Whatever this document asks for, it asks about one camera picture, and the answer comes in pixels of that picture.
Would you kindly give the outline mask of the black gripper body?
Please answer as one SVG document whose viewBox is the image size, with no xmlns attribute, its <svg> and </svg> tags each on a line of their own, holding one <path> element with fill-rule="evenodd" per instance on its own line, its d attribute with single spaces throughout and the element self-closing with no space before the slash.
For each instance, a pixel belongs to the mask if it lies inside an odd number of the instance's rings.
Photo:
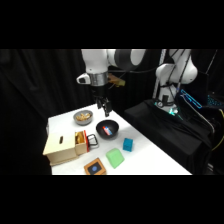
<svg viewBox="0 0 224 224">
<path fill-rule="evenodd" d="M 91 90 L 95 99 L 105 99 L 107 97 L 106 86 L 92 86 Z"/>
</svg>

